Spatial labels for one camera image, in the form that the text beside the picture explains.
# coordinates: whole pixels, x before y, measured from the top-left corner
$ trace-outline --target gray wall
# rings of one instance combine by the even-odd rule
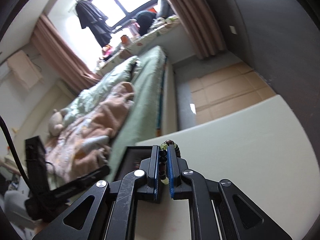
[[[286,100],[319,162],[320,32],[314,22],[296,0],[207,1],[229,50],[256,69]],[[238,35],[230,35],[227,25],[231,23]],[[319,221],[308,239],[320,239],[318,229]]]

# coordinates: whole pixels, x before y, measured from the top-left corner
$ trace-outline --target stuffed animal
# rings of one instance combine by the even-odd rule
[[[60,111],[57,109],[53,110],[53,115],[49,119],[48,130],[52,136],[59,136],[61,131],[63,130],[63,117],[69,112],[68,108],[63,108]]]

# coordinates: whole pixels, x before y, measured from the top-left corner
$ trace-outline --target flattened cardboard box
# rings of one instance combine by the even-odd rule
[[[189,81],[198,124],[234,113],[275,95],[244,62]]]

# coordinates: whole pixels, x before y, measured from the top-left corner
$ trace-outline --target gray floor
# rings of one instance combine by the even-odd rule
[[[173,65],[179,130],[187,129],[196,125],[195,114],[190,108],[190,104],[193,102],[188,81],[196,77],[202,77],[240,61],[241,60],[237,56],[227,51],[205,60],[190,57]]]

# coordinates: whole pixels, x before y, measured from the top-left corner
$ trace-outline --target pink curtain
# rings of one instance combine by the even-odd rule
[[[168,0],[202,59],[225,50],[220,28],[205,0]]]
[[[101,79],[72,51],[46,15],[42,14],[36,23],[31,42],[75,92],[80,93]]]

